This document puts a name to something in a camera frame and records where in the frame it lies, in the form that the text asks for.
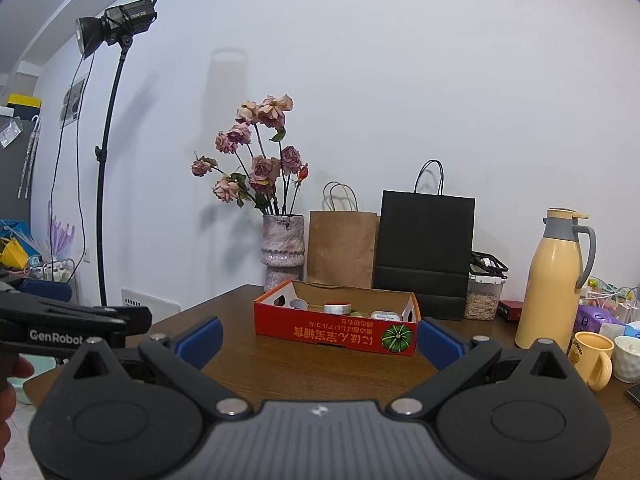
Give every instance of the picture on wall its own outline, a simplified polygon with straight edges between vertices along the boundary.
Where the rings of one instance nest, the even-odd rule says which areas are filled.
[[[62,109],[60,110],[60,126],[67,126],[78,120],[78,110],[82,90],[86,84],[88,74],[84,74],[79,81],[66,91],[62,99]]]

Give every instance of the black phone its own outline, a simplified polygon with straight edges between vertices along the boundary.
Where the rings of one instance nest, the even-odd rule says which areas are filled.
[[[640,383],[634,384],[626,389],[625,395],[640,408]]]

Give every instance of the cardboard box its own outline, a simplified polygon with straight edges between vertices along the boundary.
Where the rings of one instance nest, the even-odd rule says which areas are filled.
[[[522,313],[521,301],[503,301],[498,303],[498,316],[507,321],[519,321]]]
[[[305,300],[308,310],[287,307],[294,298]],[[336,302],[351,303],[352,311],[365,316],[376,310],[395,312],[402,321],[325,314],[325,303]],[[365,352],[413,355],[419,321],[420,310],[412,292],[288,280],[254,301],[255,333],[259,335]]]

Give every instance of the silver screw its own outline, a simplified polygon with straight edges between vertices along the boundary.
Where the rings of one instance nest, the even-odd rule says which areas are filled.
[[[422,409],[422,403],[412,397],[400,397],[391,403],[391,409],[400,415],[415,415]]]
[[[216,404],[216,409],[223,415],[242,415],[249,409],[249,404],[244,399],[238,399],[237,397],[227,397],[226,399],[219,400]]]

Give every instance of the bouquet of flowers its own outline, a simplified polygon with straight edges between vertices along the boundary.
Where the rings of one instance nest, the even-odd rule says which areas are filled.
[[[254,207],[262,214],[291,216],[296,202],[298,189],[302,181],[308,177],[308,164],[302,164],[300,152],[293,146],[282,147],[286,135],[285,112],[293,110],[293,101],[284,94],[280,99],[267,96],[260,105],[253,101],[245,101],[238,108],[236,122],[228,132],[220,132],[216,137],[216,149],[221,153],[232,153],[238,158],[240,165],[233,173],[225,173],[218,166],[218,162],[208,156],[198,156],[191,165],[191,172],[195,176],[205,176],[217,171],[222,177],[213,187],[213,193],[223,202],[236,203],[242,207],[244,202],[253,202]],[[258,125],[274,128],[275,134],[271,142],[278,145],[280,158],[267,157],[260,137]],[[258,139],[260,154],[254,155],[251,149],[252,128]],[[238,150],[245,146],[251,156],[251,171],[242,161]],[[282,202],[278,202],[276,184],[282,177]],[[291,206],[287,200],[290,197],[290,185],[294,192]]]

